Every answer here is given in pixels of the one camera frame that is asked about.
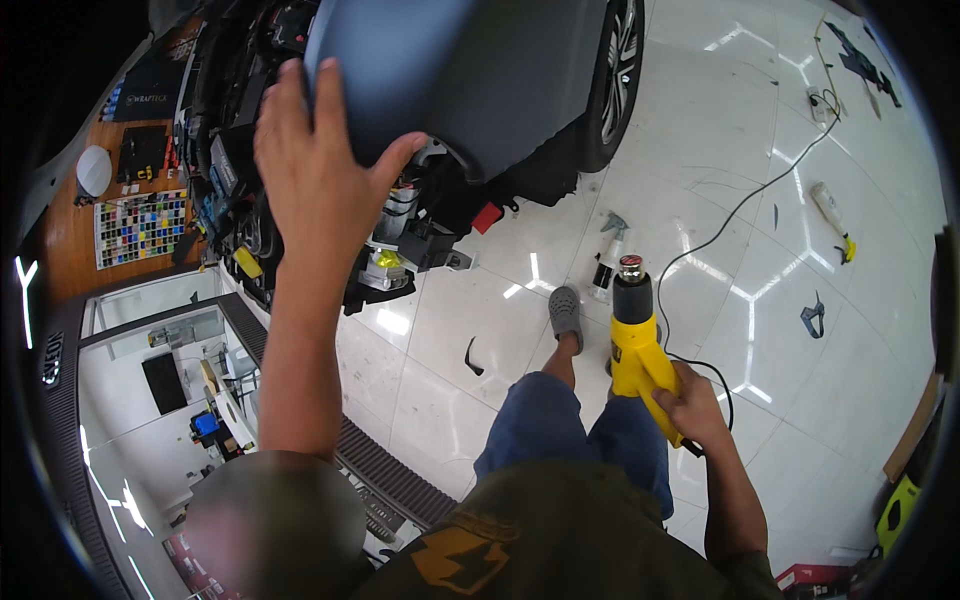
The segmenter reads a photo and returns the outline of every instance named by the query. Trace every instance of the yellow heat gun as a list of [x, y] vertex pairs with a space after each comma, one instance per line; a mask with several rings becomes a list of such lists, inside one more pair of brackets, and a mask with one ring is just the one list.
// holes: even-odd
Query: yellow heat gun
[[653, 284], [636, 254], [620, 258], [613, 279], [613, 315], [610, 323], [612, 390], [617, 396], [643, 398], [650, 414], [673, 447], [681, 444], [695, 456], [703, 449], [685, 438], [654, 400], [653, 391], [664, 388], [680, 395], [680, 378], [667, 358], [657, 332]]

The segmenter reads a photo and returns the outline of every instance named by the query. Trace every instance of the foot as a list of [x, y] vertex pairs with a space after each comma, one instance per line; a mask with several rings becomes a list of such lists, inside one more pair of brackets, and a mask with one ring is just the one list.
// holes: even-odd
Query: foot
[[584, 333], [580, 328], [580, 299], [577, 298], [577, 293], [572, 288], [559, 287], [550, 294], [547, 308], [550, 311], [554, 339], [560, 342], [561, 335], [572, 333], [577, 339], [577, 351], [573, 355], [584, 351]]

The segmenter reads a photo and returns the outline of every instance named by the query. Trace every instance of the denim shorts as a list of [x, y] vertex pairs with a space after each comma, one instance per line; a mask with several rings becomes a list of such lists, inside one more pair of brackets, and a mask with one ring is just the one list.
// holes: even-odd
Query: denim shorts
[[580, 400], [565, 383], [545, 372], [524, 375], [507, 393], [473, 470], [479, 481], [514, 463], [551, 459], [617, 465], [657, 498], [663, 520], [673, 515], [666, 438], [642, 398], [611, 397], [588, 435]]

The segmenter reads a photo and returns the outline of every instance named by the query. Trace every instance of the white tile floor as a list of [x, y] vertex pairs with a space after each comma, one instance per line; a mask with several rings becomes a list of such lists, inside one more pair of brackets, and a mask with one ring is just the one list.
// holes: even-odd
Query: white tile floor
[[[706, 241], [750, 190], [787, 169], [819, 136], [804, 95], [828, 85], [813, 34], [824, 13], [894, 80], [904, 108], [822, 50], [844, 107], [830, 139], [757, 194], [720, 239], [663, 282], [670, 349], [717, 365], [736, 390], [734, 437], [770, 526], [774, 574], [795, 562], [837, 563], [832, 546], [873, 545], [869, 507], [880, 468], [909, 420], [933, 362], [928, 274], [946, 221], [937, 166], [910, 96], [862, 29], [823, 0], [647, 0], [632, 125], [610, 168], [584, 176], [553, 208], [526, 203], [459, 249], [479, 270], [434, 270], [418, 292], [343, 318], [344, 410], [375, 440], [455, 498], [471, 489], [507, 388], [552, 351], [546, 298], [585, 290], [610, 233], [659, 274]], [[841, 266], [840, 239], [809, 197], [826, 181], [859, 251]], [[775, 210], [779, 218], [775, 219]], [[819, 293], [825, 335], [800, 320]], [[575, 360], [582, 419], [603, 410], [611, 309], [586, 300], [587, 348]], [[463, 361], [476, 336], [474, 375]], [[671, 451], [672, 534], [703, 551], [703, 461]]]

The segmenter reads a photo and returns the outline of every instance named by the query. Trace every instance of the hand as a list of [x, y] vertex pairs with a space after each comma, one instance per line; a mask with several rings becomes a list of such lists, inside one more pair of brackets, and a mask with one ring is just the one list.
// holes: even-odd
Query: hand
[[670, 418], [670, 422], [685, 438], [693, 440], [705, 451], [732, 442], [710, 382], [685, 362], [672, 362], [680, 377], [680, 397], [663, 388], [653, 391], [654, 400]]
[[336, 60], [320, 65], [313, 131], [302, 75], [300, 60], [280, 66], [279, 80], [264, 94], [253, 157], [283, 236], [283, 263], [301, 274], [325, 264], [346, 280], [390, 187], [427, 137], [421, 132], [399, 137], [365, 169], [350, 149]]

